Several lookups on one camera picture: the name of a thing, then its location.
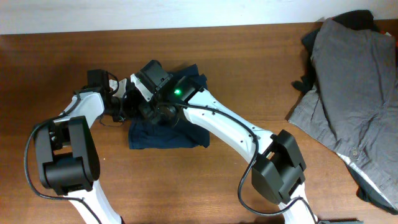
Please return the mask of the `dark navy blue shorts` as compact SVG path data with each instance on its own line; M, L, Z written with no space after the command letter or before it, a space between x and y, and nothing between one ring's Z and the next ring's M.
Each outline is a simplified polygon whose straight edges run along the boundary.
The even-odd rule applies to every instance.
M162 120L157 124L144 121L138 112L138 106L143 102L145 101L137 90L128 93L123 102L123 110L131 118L128 132L130 149L175 149L210 145L209 131L180 118Z

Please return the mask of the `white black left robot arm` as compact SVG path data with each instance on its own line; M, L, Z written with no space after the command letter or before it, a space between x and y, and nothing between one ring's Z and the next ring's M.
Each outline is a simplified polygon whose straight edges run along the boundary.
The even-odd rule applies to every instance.
M100 159L90 128L104 113L96 91L77 91L54 118L35 127L35 156L39 180L55 192L52 200L68 201L85 223L123 224L100 184Z

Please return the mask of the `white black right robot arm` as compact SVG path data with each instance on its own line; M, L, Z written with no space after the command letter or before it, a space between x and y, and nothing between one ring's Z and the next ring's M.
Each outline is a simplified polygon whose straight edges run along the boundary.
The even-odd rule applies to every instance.
M266 213L248 206L242 197L247 177L254 189L276 204L286 223L318 223L305 195L307 168L295 138L286 130L279 134L262 129L222 105L192 77L177 78L151 60L131 75L131 81L148 102L150 115L179 116L214 134L248 163L238 185L238 200L248 211Z

